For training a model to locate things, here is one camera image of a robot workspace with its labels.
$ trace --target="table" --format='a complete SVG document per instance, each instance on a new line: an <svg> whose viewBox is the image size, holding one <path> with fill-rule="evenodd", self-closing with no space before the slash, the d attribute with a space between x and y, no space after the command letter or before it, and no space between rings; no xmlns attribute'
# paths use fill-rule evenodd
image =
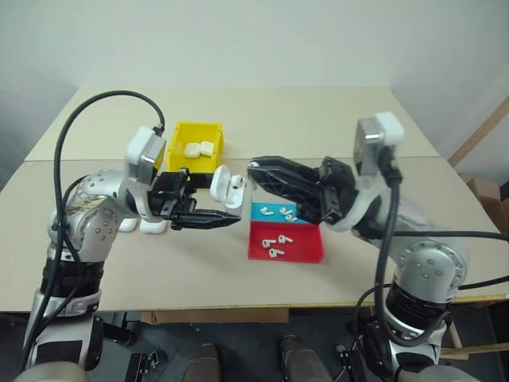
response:
<svg viewBox="0 0 509 382"><path fill-rule="evenodd" d="M0 311L27 311L31 305L33 291L41 280L48 245L46 221L54 203L50 161L52 137L56 136L61 121L70 109L96 92L98 89L76 93L34 147L27 162L0 194L0 211L5 221L0 234L3 243ZM247 158L260 154L303 158L299 162L307 166L316 166L320 162L319 158L331 154L345 158L351 164L348 155L352 151L353 133L350 131L355 130L356 119L369 116L375 111L395 111L401 120L409 124L402 150L403 158L400 160L404 175L402 194L419 203L432 219L444 226L495 231L495 226L463 181L443 158L437 156L433 147L386 89L208 89L206 92L215 105L208 111L204 98L200 98L203 94L199 89L145 93L148 96L155 95L155 100L163 103L161 107L167 114L166 102L168 110L170 101L182 106L186 112L174 118L222 120L227 144L224 162L235 172L241 173L246 172ZM198 99L196 115L191 113L194 99L192 94L196 94ZM336 103L333 102L335 99L344 101L351 98L355 100L351 105L356 107L355 111L351 109L342 112L336 109ZM314 99L314 107L320 105L319 111L311 107L306 114L305 110L299 109L296 112L300 118L295 119L291 113L291 103L304 107L307 102L304 100L309 99ZM129 123L122 113L126 111L130 117L134 117L132 110L126 109L126 102L131 105L133 101L124 99L112 109L98 104L97 110L91 109L91 115L84 115L73 127L66 141L68 149L64 150L63 185L101 168L122 168L122 161L119 160L123 155L121 144L125 143L125 147L127 142L120 141L128 141L136 131L136 127L126 128L125 133L122 130ZM270 113L277 116L278 123L270 122L270 113L263 121L260 114L266 110L264 107L268 107ZM177 115L180 109L175 106L173 110L174 115ZM154 120L153 115L148 115L149 112L150 109L142 112L145 113L145 121ZM330 122L326 126L319 123L313 128L313 134L304 135L308 123L321 114L326 114L323 121L337 119L336 123ZM289 120L293 131L302 134L288 134L288 129L283 128L283 132L276 131L276 125L287 126L285 118ZM173 121L169 121L166 134L169 134L173 125ZM133 124L139 123L141 121L136 120ZM253 128L257 129L256 134L250 135L252 131L247 129ZM331 137L338 139L343 135L344 139L340 139L337 144L331 142ZM285 145L274 144L275 139L284 137ZM311 138L314 142L323 143L324 149L317 144L309 145ZM212 201L206 190L200 190L197 199L201 208L222 208ZM211 231L168 230L159 236L144 235L138 231L120 232L105 265L105 276L101 284L101 310L352 306L372 286L377 250L349 232L337 233L323 227L324 262L302 264L248 260L248 228L247 207L242 221L228 228ZM480 239L465 239L464 242L472 253L467 283L507 273L507 244ZM393 270L393 264L390 263L387 280ZM508 292L509 285L504 283L462 291L456 301L500 300L508 298Z"/></svg>

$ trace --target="white wall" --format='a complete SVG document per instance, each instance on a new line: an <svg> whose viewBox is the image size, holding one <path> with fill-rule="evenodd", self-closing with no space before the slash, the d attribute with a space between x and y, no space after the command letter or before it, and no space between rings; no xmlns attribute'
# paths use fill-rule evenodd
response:
<svg viewBox="0 0 509 382"><path fill-rule="evenodd" d="M509 181L509 115L468 153L456 170L500 185Z"/></svg>
<svg viewBox="0 0 509 382"><path fill-rule="evenodd" d="M2 138L19 161L79 86L382 85L448 155L507 93L508 17L508 0L2 0Z"/></svg>

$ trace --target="floor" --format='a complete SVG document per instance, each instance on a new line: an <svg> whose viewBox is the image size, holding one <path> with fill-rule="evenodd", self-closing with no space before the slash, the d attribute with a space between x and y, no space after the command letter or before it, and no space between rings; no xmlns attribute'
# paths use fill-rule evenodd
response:
<svg viewBox="0 0 509 382"><path fill-rule="evenodd" d="M492 319L488 308L454 306L453 314L464 346L481 345L495 341ZM352 310L313 309L292 310L288 324L165 324L149 325L132 322L138 332L138 342L126 349L105 341L99 366L89 372L91 382L124 381L131 353L165 350L169 361L144 377L145 382L181 382L185 368L197 349L206 342L218 346L223 362L223 382L280 382L278 342L288 333L305 339L318 353L335 378L340 372L333 352L338 344L350 345L352 338L345 329ZM502 307L507 334L507 304ZM104 315L111 320L111 315ZM129 314L128 320L137 320ZM24 323L0 319L0 382L12 381L18 350L24 333ZM450 363L483 382L507 380L503 367L507 354L496 353L471 356L468 361ZM380 381L369 372L369 382ZM344 375L340 381L348 381Z"/></svg>

